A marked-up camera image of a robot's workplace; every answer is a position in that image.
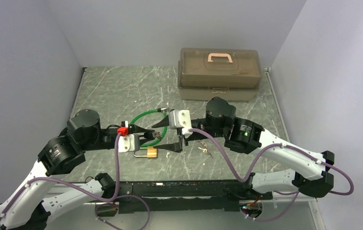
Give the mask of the black cable padlock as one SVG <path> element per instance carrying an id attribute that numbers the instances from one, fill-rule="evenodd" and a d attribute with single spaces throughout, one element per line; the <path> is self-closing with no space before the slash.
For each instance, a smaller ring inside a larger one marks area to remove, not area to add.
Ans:
<path id="1" fill-rule="evenodd" d="M 148 132 L 143 134 L 143 138 L 141 139 L 141 147 L 155 146 L 159 143 L 159 141 L 157 141 L 154 136 L 154 132 Z"/>

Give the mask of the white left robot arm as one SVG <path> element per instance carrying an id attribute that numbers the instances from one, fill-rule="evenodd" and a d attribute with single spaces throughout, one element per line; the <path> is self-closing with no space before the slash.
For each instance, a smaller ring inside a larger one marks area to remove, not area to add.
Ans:
<path id="1" fill-rule="evenodd" d="M 31 171 L 15 192 L 0 204 L 0 230 L 43 230 L 55 218 L 90 201 L 113 204 L 121 198 L 119 154 L 135 152 L 160 133 L 124 121 L 101 127 L 95 110 L 79 111 L 67 126 L 40 151 Z M 82 186 L 66 183 L 70 190 L 48 197 L 56 184 L 85 162 L 85 153 L 113 150 L 115 177 L 100 173 Z"/>

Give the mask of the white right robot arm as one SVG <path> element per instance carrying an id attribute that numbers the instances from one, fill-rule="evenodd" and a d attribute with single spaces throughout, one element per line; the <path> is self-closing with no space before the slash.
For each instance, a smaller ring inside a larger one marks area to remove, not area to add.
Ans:
<path id="1" fill-rule="evenodd" d="M 192 119 L 189 110 L 172 109 L 155 127 L 176 130 L 179 141 L 159 145 L 159 148 L 181 152 L 190 141 L 209 139 L 216 143 L 218 138 L 223 138 L 220 151 L 228 166 L 232 166 L 232 162 L 226 150 L 269 158 L 286 167 L 284 171 L 270 173 L 249 171 L 240 179 L 245 183 L 242 192 L 248 199 L 271 191 L 297 191 L 314 198 L 332 192 L 334 176 L 329 172 L 335 161 L 332 152 L 307 151 L 255 122 L 237 117 L 235 113 L 236 108 L 220 97 L 207 102 L 204 118 Z"/>

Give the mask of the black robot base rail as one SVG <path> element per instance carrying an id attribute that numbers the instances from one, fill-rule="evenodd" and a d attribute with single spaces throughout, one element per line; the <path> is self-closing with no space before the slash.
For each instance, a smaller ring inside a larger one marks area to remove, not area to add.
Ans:
<path id="1" fill-rule="evenodd" d="M 120 182 L 118 212 L 212 210 L 239 211 L 246 201 L 273 198 L 237 180 Z"/>

